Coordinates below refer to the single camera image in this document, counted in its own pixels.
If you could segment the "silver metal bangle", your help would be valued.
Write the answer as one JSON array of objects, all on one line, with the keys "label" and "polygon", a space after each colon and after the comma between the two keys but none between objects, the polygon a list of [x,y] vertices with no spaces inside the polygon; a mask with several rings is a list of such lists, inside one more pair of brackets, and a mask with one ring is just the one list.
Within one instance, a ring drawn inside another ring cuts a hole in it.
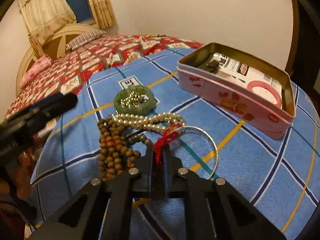
[{"label": "silver metal bangle", "polygon": [[[200,135],[201,137],[204,137],[206,142],[210,144],[212,150],[206,157],[201,159],[185,142],[183,142],[181,139],[178,139],[178,137],[180,137],[183,133],[187,132],[195,133]],[[181,126],[178,128],[167,129],[164,135],[167,136],[167,142],[178,139],[178,142],[182,145],[182,147],[185,148],[188,153],[197,161],[197,164],[200,165],[200,168],[204,168],[208,173],[208,177],[206,179],[211,180],[213,178],[219,162],[219,153],[215,141],[205,130],[195,126]],[[206,162],[208,162],[212,158],[214,158],[214,165],[212,168],[209,168]]]}]

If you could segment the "red string pendant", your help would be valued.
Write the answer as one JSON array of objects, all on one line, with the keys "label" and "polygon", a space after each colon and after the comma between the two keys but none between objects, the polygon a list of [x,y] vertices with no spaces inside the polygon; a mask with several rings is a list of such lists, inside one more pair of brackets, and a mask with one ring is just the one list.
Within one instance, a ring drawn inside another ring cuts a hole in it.
[{"label": "red string pendant", "polygon": [[156,164],[161,163],[164,147],[174,141],[177,137],[180,136],[180,133],[177,131],[181,128],[181,124],[170,124],[165,128],[162,136],[156,141],[153,146],[153,152],[155,154]]}]

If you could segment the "green jade bangle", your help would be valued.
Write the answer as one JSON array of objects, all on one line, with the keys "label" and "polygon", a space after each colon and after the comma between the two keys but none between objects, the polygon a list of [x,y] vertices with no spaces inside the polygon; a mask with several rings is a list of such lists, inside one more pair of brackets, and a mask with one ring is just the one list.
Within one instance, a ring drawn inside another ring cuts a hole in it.
[{"label": "green jade bangle", "polygon": [[137,85],[123,89],[114,98],[114,108],[119,114],[148,115],[156,106],[153,92]]}]

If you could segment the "pink metal tin box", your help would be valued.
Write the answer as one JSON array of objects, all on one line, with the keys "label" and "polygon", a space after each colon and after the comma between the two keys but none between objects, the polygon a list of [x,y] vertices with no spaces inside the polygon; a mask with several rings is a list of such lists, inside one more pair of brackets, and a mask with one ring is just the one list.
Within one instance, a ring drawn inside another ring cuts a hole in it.
[{"label": "pink metal tin box", "polygon": [[[282,86],[282,107],[278,108],[257,94],[198,69],[220,53],[253,67],[277,80]],[[243,51],[210,43],[181,58],[177,63],[180,87],[233,113],[274,140],[280,139],[296,116],[295,101],[289,75],[281,69]]]}]

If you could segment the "blue plaid bed sheet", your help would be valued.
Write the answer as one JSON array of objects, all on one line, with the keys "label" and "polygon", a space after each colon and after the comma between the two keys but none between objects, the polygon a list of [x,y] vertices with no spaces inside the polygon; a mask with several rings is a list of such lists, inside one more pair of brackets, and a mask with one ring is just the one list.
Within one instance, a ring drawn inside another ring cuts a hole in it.
[{"label": "blue plaid bed sheet", "polygon": [[45,222],[91,178],[99,176],[97,123],[114,112],[114,97],[130,85],[151,88],[155,114],[173,112],[204,129],[217,144],[187,132],[171,143],[183,166],[207,177],[225,178],[287,239],[295,239],[319,204],[319,116],[310,98],[293,85],[296,117],[280,140],[273,140],[221,107],[180,89],[177,62],[189,49],[168,49],[90,77],[78,104],[64,114],[47,140],[31,177],[29,202],[36,224]]}]

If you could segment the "pink pillow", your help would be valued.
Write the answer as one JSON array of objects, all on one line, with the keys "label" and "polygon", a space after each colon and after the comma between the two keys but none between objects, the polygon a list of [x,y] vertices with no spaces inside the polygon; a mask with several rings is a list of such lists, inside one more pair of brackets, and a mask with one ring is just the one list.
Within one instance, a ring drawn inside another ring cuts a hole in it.
[{"label": "pink pillow", "polygon": [[25,87],[35,79],[35,76],[40,72],[48,68],[52,65],[52,58],[44,54],[39,59],[35,61],[35,63],[31,66],[31,68],[23,75],[20,81],[20,89],[25,89]]}]

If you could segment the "red patterned quilt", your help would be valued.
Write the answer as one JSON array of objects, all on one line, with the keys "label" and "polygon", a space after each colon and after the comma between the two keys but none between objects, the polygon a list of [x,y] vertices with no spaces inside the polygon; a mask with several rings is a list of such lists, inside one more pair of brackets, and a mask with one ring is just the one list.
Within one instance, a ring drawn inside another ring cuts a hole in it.
[{"label": "red patterned quilt", "polygon": [[108,68],[120,67],[169,48],[200,47],[202,44],[199,42],[170,36],[104,35],[58,59],[52,59],[52,65],[21,90],[5,118],[56,92],[78,94],[92,74]]}]

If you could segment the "cream wooden headboard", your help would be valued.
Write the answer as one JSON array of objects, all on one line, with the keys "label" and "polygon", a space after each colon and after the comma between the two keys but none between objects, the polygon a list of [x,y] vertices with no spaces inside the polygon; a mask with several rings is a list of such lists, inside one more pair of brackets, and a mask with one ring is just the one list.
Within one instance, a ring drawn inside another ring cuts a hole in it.
[{"label": "cream wooden headboard", "polygon": [[[97,25],[88,25],[82,23],[67,24],[59,29],[54,36],[50,37],[42,46],[44,52],[48,54],[52,59],[57,59],[65,54],[66,44],[73,38],[84,34],[86,32],[98,29]],[[32,64],[37,60],[37,56],[34,53],[32,47],[30,47],[24,55],[21,64],[18,69],[16,78],[15,93],[18,96],[21,92],[20,81],[23,75],[30,69]]]}]

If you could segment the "striped pillow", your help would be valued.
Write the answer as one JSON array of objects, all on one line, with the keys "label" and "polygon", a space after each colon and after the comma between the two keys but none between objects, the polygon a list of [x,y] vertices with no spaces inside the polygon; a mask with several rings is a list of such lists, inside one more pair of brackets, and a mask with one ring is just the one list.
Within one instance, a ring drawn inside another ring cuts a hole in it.
[{"label": "striped pillow", "polygon": [[107,35],[107,32],[104,30],[94,29],[94,30],[88,31],[84,34],[78,35],[77,37],[69,41],[66,44],[66,50],[76,50],[79,47],[86,45],[89,42],[92,42],[104,35]]}]

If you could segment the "beige floral left curtain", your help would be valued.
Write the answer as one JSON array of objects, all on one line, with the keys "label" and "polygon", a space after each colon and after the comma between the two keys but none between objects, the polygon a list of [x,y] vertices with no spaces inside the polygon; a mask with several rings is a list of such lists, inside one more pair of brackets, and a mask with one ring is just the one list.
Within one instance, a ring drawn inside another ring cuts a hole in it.
[{"label": "beige floral left curtain", "polygon": [[44,55],[42,46],[56,31],[76,22],[76,16],[66,0],[17,0],[17,3],[37,57]]}]

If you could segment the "beige floral curtain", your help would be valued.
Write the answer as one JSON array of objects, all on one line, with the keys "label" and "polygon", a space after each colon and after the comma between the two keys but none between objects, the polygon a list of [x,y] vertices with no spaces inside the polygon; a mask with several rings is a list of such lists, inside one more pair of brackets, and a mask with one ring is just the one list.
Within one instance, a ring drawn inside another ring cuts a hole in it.
[{"label": "beige floral curtain", "polygon": [[115,22],[110,0],[88,0],[92,16],[100,29],[112,27]]},{"label": "beige floral curtain", "polygon": [[56,31],[76,22],[76,16],[66,0],[17,0],[17,3],[37,57],[44,55],[42,46]]}]

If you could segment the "pink bangle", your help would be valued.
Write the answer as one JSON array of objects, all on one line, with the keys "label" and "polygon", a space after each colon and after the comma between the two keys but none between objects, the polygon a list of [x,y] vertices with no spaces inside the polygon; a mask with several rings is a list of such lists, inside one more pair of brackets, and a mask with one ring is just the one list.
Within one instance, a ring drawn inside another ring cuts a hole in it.
[{"label": "pink bangle", "polygon": [[247,90],[257,94],[278,108],[282,107],[282,87],[273,81],[271,83],[259,80],[251,81],[247,85]]}]

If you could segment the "dark object in tin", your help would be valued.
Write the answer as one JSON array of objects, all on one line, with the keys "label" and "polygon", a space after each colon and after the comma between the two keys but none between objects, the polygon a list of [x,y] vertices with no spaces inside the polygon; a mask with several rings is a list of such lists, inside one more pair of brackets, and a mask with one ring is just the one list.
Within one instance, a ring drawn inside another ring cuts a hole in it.
[{"label": "dark object in tin", "polygon": [[198,69],[205,72],[216,74],[220,69],[220,63],[217,60],[207,61],[198,66]]}]

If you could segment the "beige floral right curtain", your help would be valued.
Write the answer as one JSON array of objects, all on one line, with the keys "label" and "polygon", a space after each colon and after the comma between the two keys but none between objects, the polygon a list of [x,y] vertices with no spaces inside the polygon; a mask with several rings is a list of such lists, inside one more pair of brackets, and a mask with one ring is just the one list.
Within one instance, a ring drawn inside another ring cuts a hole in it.
[{"label": "beige floral right curtain", "polygon": [[110,0],[88,0],[92,16],[100,29],[112,27],[115,22]]}]

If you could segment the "brown wooden door frame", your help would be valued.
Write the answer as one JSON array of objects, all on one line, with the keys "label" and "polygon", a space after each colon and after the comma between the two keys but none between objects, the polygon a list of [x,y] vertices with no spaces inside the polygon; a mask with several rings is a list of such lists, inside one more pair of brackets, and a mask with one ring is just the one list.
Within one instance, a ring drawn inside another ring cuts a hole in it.
[{"label": "brown wooden door frame", "polygon": [[294,74],[298,73],[298,63],[302,53],[302,45],[300,43],[303,37],[303,20],[301,19],[303,16],[303,7],[299,0],[291,1],[293,18],[292,39],[285,72],[292,78]]}]

